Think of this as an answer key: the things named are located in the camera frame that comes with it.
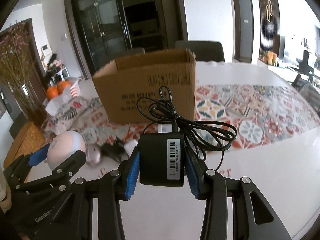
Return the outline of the black power adapter with cable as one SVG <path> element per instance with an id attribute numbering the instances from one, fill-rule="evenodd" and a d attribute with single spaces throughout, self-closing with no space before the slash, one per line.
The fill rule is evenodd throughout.
<path id="1" fill-rule="evenodd" d="M 138 141 L 140 181 L 146 185 L 182 186 L 187 176 L 188 153 L 205 161 L 207 152 L 225 152 L 236 139 L 233 125 L 220 121 L 193 121 L 178 114 L 168 86 L 159 88 L 159 99 L 150 99 L 148 111 L 139 113 L 151 124 L 172 124 L 171 133 L 147 133 Z"/>

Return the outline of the round white bald-head toy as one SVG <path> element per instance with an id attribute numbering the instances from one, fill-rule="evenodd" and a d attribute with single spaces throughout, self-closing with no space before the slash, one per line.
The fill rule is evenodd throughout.
<path id="1" fill-rule="evenodd" d="M 65 131 L 57 135 L 48 148 L 47 163 L 53 171 L 76 151 L 86 152 L 83 137 L 75 131 Z"/>

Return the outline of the silver computer mouse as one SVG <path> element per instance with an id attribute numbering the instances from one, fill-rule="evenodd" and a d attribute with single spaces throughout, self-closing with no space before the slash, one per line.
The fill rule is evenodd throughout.
<path id="1" fill-rule="evenodd" d="M 99 165 L 101 162 L 101 149 L 97 144 L 87 145 L 86 163 L 92 167 Z"/>

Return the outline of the woven yellow placemat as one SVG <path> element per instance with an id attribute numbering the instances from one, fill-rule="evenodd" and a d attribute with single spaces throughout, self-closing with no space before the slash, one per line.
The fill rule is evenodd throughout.
<path id="1" fill-rule="evenodd" d="M 44 143 L 45 137 L 39 128 L 32 122 L 24 124 L 7 153 L 4 168 L 7 168 L 19 156 L 39 150 Z"/>

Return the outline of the black small charger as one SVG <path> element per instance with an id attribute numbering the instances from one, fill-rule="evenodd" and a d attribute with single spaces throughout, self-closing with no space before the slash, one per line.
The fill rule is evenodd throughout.
<path id="1" fill-rule="evenodd" d="M 116 137 L 113 144 L 105 143 L 101 146 L 101 153 L 117 163 L 129 159 L 129 155 L 124 148 L 125 143 Z"/>

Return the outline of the floral fabric tissue pouch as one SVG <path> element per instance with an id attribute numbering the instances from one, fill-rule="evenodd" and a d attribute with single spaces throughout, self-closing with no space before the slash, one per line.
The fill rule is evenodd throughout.
<path id="1" fill-rule="evenodd" d="M 83 96 L 71 98 L 64 103 L 54 116 L 49 117 L 42 125 L 46 133 L 59 135 L 69 130 L 77 118 L 86 110 L 90 101 Z"/>

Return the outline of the white basket of oranges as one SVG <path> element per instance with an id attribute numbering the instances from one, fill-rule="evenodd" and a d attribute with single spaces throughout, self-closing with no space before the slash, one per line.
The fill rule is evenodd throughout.
<path id="1" fill-rule="evenodd" d="M 57 85 L 50 86 L 46 91 L 47 99 L 50 101 L 53 98 L 61 95 L 64 90 L 70 89 L 71 97 L 77 97 L 80 95 L 79 79 L 68 79 L 59 81 Z"/>

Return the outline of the patterned table runner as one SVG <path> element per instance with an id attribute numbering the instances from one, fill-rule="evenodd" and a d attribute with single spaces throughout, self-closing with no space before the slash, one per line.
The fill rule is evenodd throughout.
<path id="1" fill-rule="evenodd" d="M 89 145 L 111 144 L 116 137 L 127 142 L 138 139 L 143 130 L 158 130 L 157 124 L 113 124 L 97 96 L 83 97 L 89 106 L 69 130 L 80 133 Z M 234 150 L 268 145 L 319 127 L 319 116 L 311 106 L 296 90 L 281 86 L 199 86 L 195 118 L 233 125 L 238 131 Z"/>

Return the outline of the brown cardboard box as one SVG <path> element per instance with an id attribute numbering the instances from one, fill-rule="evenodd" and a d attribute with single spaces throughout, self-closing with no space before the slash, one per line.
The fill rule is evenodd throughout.
<path id="1" fill-rule="evenodd" d="M 196 60 L 189 49 L 158 50 L 116 58 L 92 77 L 109 122 L 144 123 L 137 109 L 148 111 L 150 99 L 168 86 L 174 106 L 186 119 L 195 117 Z"/>

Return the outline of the white battery charger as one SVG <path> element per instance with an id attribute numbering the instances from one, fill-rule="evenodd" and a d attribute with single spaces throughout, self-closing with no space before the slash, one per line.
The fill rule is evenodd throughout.
<path id="1" fill-rule="evenodd" d="M 158 133 L 171 133 L 172 130 L 172 124 L 158 124 Z"/>

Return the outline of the glass vase with dried flowers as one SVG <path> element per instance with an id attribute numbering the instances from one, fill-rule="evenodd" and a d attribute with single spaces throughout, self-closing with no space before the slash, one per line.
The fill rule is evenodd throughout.
<path id="1" fill-rule="evenodd" d="M 30 24 L 16 23 L 1 33 L 1 81 L 14 95 L 26 118 L 41 127 L 46 112 L 31 84 L 35 70 L 35 51 L 31 48 Z"/>

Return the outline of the dark left dining chair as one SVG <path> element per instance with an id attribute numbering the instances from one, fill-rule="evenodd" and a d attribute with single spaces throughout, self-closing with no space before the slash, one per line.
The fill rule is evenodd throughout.
<path id="1" fill-rule="evenodd" d="M 116 57 L 124 57 L 136 54 L 145 54 L 144 48 L 133 48 L 119 52 Z"/>

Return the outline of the dark dining chair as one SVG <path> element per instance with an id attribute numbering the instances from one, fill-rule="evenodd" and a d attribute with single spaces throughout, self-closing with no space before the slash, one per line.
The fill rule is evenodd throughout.
<path id="1" fill-rule="evenodd" d="M 145 54 L 144 48 L 133 48 L 119 52 L 116 57 L 124 57 L 136 54 Z"/>
<path id="2" fill-rule="evenodd" d="M 196 61 L 224 62 L 225 56 L 220 42 L 216 41 L 176 41 L 175 48 L 186 48 L 195 54 Z"/>

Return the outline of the white tv console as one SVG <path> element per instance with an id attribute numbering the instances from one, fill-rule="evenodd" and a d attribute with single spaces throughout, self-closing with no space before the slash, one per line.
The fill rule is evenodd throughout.
<path id="1" fill-rule="evenodd" d="M 266 67 L 270 71 L 277 74 L 279 77 L 284 79 L 285 81 L 289 83 L 293 83 L 296 79 L 297 75 L 299 74 L 303 80 L 311 82 L 313 85 L 316 85 L 319 87 L 319 77 L 315 75 L 306 75 L 299 72 L 298 67 L 290 67 L 286 66 L 285 64 L 279 65 L 279 66 L 271 66 L 263 61 L 257 60 L 257 65 L 261 67 Z"/>

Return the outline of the dark glass door cabinet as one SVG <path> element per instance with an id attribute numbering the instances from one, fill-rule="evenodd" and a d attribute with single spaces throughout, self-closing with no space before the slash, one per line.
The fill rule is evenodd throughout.
<path id="1" fill-rule="evenodd" d="M 90 78 L 124 50 L 174 48 L 188 38 L 183 0 L 64 0 L 73 48 Z"/>

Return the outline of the dark right dining chair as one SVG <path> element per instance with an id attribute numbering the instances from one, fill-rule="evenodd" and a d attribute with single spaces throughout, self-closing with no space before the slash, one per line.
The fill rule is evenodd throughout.
<path id="1" fill-rule="evenodd" d="M 225 56 L 220 42 L 216 41 L 176 41 L 175 48 L 186 48 L 195 54 L 196 61 L 224 62 Z"/>

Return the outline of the white USB wall charger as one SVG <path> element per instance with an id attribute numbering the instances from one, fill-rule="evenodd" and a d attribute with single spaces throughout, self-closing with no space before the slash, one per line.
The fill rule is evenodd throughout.
<path id="1" fill-rule="evenodd" d="M 138 145 L 138 141 L 136 139 L 129 140 L 124 144 L 124 148 L 128 156 L 130 157 L 135 147 Z"/>

